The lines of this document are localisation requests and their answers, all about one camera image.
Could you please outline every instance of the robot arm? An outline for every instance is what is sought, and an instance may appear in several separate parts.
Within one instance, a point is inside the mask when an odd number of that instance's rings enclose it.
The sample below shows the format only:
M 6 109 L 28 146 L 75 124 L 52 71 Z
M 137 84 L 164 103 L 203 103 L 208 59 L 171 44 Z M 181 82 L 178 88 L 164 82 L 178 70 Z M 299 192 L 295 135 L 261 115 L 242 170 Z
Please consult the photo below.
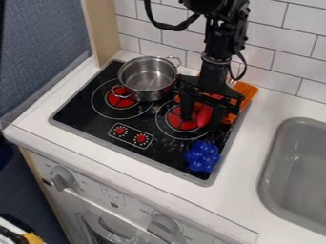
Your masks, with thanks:
M 200 15 L 206 21 L 205 43 L 202 52 L 203 64 L 199 77 L 180 75 L 174 91 L 181 97 L 181 116 L 184 121 L 191 119 L 194 102 L 214 107 L 212 128 L 216 128 L 222 117 L 228 113 L 238 114 L 244 97 L 231 89 L 225 82 L 228 73 L 233 80 L 241 79 L 247 69 L 247 63 L 241 50 L 245 49 L 248 40 L 247 20 L 250 13 L 249 0 L 179 0 L 189 10 L 194 12 L 189 19 L 173 26 L 158 23 L 154 20 L 151 0 L 144 0 L 146 13 L 152 23 L 160 29 L 183 31 L 188 28 Z M 232 56 L 237 55 L 245 65 L 243 73 L 234 77 L 231 71 Z M 220 94 L 220 101 L 206 94 Z

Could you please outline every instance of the gray knob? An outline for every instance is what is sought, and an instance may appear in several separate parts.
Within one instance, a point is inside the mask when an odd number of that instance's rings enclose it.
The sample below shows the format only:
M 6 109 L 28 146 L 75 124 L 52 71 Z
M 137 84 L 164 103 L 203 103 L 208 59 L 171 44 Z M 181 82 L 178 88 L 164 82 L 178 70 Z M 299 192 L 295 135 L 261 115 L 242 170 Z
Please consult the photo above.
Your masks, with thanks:
M 50 179 L 59 192 L 64 191 L 66 188 L 70 188 L 76 181 L 73 174 L 61 166 L 55 166 L 51 170 Z
M 179 225 L 164 214 L 156 214 L 147 231 L 161 238 L 169 244 L 187 244 L 184 235 L 181 234 Z

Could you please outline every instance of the blue toy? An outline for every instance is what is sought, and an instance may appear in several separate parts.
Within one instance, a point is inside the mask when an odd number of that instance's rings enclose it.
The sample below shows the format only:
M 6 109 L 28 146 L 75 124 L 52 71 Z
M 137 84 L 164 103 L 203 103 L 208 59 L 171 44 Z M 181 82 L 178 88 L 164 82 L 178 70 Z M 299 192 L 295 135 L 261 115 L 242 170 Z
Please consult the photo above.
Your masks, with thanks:
M 197 141 L 185 153 L 185 159 L 193 172 L 211 173 L 220 155 L 216 145 L 206 141 Z

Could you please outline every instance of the black stovetop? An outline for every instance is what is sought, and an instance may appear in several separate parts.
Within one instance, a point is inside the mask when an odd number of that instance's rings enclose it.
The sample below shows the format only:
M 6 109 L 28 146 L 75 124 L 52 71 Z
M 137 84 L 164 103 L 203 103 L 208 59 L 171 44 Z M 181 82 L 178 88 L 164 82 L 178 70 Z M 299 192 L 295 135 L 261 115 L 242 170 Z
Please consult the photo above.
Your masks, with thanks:
M 213 142 L 222 150 L 231 131 L 230 125 L 221 125 L 211 133 L 196 127 L 195 114 L 194 121 L 183 123 L 173 96 L 156 103 L 138 103 L 132 98 L 114 96 L 112 89 L 118 94 L 128 92 L 117 79 L 122 65 L 122 62 L 112 61 L 56 113 L 53 120 L 70 132 L 90 135 L 92 141 L 95 139 L 102 145 L 103 142 L 108 146 L 111 143 L 150 158 L 154 163 L 207 180 L 209 173 L 194 173 L 189 169 L 184 153 L 196 140 Z

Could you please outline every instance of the sink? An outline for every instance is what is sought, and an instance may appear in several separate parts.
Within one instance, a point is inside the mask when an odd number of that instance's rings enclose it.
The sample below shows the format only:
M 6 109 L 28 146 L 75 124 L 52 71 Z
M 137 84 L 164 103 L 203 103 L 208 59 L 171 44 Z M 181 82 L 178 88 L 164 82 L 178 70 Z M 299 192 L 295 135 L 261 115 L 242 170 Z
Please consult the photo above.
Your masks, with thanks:
M 283 122 L 258 183 L 263 204 L 277 216 L 326 235 L 326 124 Z

